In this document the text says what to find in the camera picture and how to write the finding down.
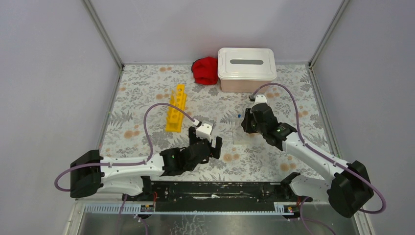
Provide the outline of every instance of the white wall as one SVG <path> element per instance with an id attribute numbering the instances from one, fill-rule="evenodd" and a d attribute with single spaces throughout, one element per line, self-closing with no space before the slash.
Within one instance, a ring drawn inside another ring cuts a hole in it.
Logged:
<path id="1" fill-rule="evenodd" d="M 0 71 L 0 234 L 61 234 L 53 181 L 96 147 L 117 67 L 80 0 L 2 0 Z"/>
<path id="2" fill-rule="evenodd" d="M 313 56 L 342 0 L 92 0 L 124 63 L 193 62 L 222 47 Z"/>
<path id="3" fill-rule="evenodd" d="M 351 1 L 317 79 L 343 157 L 366 165 L 387 200 L 377 235 L 414 234 L 415 1 Z M 369 209 L 380 208 L 379 200 Z"/>

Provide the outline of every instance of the yellow plastic holder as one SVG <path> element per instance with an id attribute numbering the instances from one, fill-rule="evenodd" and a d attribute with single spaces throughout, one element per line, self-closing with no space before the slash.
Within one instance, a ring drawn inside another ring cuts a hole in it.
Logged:
<path id="1" fill-rule="evenodd" d="M 184 85 L 177 85 L 176 91 L 173 91 L 170 98 L 170 104 L 184 110 L 186 105 L 187 95 L 184 93 Z M 182 132 L 182 122 L 184 114 L 179 112 L 177 109 L 169 107 L 167 111 L 167 125 L 166 132 Z"/>

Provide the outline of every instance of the box lid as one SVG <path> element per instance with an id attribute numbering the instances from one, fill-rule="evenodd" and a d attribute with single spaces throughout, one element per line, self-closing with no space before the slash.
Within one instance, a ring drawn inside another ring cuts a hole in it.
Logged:
<path id="1" fill-rule="evenodd" d="M 222 80 L 272 81 L 277 77 L 274 53 L 265 48 L 222 48 L 218 76 Z"/>

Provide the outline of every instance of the red fabric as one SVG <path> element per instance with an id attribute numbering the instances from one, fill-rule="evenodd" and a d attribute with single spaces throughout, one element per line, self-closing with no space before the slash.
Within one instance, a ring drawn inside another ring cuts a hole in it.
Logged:
<path id="1" fill-rule="evenodd" d="M 218 82 L 218 59 L 206 57 L 196 60 L 192 65 L 195 82 L 203 85 L 214 85 Z"/>

